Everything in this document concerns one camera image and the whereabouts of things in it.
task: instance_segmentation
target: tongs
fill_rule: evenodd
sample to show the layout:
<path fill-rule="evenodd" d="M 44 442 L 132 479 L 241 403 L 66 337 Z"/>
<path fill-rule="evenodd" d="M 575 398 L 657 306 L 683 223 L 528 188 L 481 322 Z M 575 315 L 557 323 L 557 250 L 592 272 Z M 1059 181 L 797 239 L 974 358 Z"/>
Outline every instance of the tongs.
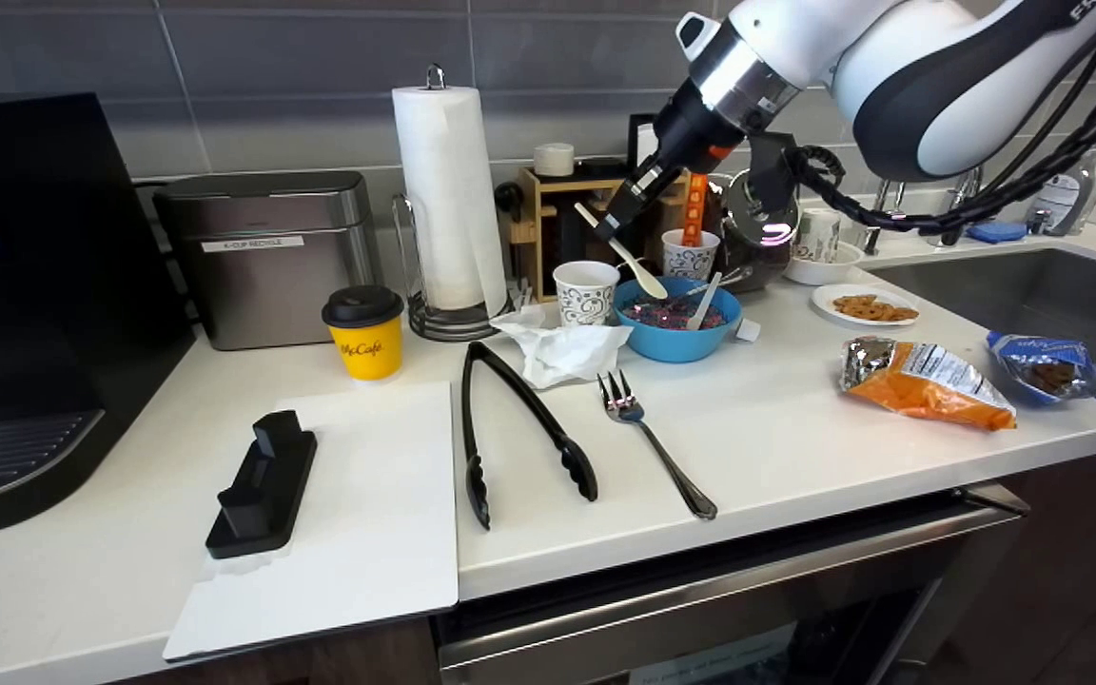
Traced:
<path fill-rule="evenodd" d="M 538 417 L 538 422 L 543 427 L 543 434 L 560 448 L 560 466 L 577 483 L 577 495 L 592 502 L 596 479 L 592 479 L 592 467 L 591 467 L 591 456 L 582 453 L 582 445 L 562 434 L 562 427 L 552 419 L 543 400 L 495 349 L 488 349 L 483 343 L 471 343 L 467 358 L 464 358 L 464 380 L 459 380 L 459 398 L 464 398 L 459 417 L 464 417 L 467 502 L 471 502 L 477 522 L 483 531 L 491 531 L 488 483 L 483 483 L 477 427 L 471 427 L 471 361 L 483 361 L 488 368 L 495 368 L 515 389 L 515 398 Z"/>

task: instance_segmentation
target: fork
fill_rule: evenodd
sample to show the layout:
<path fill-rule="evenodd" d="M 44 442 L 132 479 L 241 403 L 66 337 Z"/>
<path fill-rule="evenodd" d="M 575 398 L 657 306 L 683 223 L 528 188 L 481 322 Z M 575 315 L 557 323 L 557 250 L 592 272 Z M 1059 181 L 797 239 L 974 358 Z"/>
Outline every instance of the fork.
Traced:
<path fill-rule="evenodd" d="M 703 522 L 716 518 L 716 502 L 674 466 L 674 456 L 667 453 L 667 445 L 656 439 L 656 431 L 646 427 L 646 407 L 632 398 L 628 376 L 618 372 L 596 372 L 596 394 L 601 394 L 601 407 L 610 412 L 610 419 L 618 422 L 632 422 L 646 434 L 646 442 L 656 445 L 664 467 L 671 471 L 674 490 L 689 502 L 689 511 Z"/>

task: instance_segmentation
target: kitchen counter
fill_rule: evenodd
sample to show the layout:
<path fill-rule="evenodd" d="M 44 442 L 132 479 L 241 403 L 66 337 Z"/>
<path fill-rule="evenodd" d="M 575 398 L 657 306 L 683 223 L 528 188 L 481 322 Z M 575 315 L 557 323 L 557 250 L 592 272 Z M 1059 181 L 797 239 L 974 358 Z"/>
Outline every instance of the kitchen counter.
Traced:
<path fill-rule="evenodd" d="M 1096 231 L 1061 244 L 1096 250 Z M 882 259 L 941 250 L 882 235 Z M 477 422 L 495 531 L 477 527 L 458 488 L 459 596 L 491 598 L 1096 453 L 1094 400 L 1019 412 L 1019 431 L 979 434 L 839 398 L 828 376 L 842 343 L 865 332 L 822 322 L 802 286 L 774 282 L 746 299 L 746 315 L 765 328 L 762 341 L 728 343 L 702 366 L 656 366 L 623 349 L 651 427 L 718 502 L 716 522 L 683 505 L 646 442 L 596 412 L 592 384 L 567 384 L 543 394 L 543 403 L 596 467 L 601 498 L 582 502 L 542 427 L 502 384 L 481 376 Z M 938 306 L 920 306 L 920 322 L 898 341 L 987 361 L 981 328 Z M 516 366 L 515 343 L 491 346 Z M 72 498 L 0 531 L 0 682 L 164 670 L 164 635 L 190 587 L 209 575 L 202 542 L 218 514 L 212 495 L 234 479 L 253 422 L 289 398 L 364 400 L 392 384 L 458 380 L 459 358 L 464 346 L 406 341 L 401 376 L 359 384 L 332 346 L 218 355 L 202 341 Z"/>

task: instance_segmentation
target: paper towel roll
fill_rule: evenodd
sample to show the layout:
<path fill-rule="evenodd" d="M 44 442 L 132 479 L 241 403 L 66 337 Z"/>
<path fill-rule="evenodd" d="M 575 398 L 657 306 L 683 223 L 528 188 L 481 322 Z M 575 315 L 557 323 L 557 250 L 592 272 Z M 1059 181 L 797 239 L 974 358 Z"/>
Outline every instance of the paper towel roll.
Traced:
<path fill-rule="evenodd" d="M 403 191 L 430 308 L 506 306 L 502 231 L 477 87 L 397 87 Z"/>

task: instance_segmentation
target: blue bowl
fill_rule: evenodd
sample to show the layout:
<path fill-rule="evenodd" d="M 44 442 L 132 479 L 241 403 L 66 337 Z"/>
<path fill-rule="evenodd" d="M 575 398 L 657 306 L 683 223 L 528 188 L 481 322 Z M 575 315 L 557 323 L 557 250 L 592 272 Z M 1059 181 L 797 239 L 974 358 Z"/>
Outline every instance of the blue bowl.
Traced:
<path fill-rule="evenodd" d="M 664 278 L 671 299 L 686 299 L 695 290 L 695 282 L 686 278 Z M 651 328 L 634 322 L 628 308 L 642 300 L 642 290 L 634 282 L 623 282 L 618 290 L 618 315 L 623 328 L 632 328 L 628 346 L 642 358 L 656 358 L 664 366 L 689 366 L 709 355 L 716 355 L 742 323 L 742 300 L 729 299 L 728 290 L 713 294 L 709 314 L 716 314 L 722 323 L 718 328 L 702 328 L 702 332 L 683 332 L 683 328 Z"/>

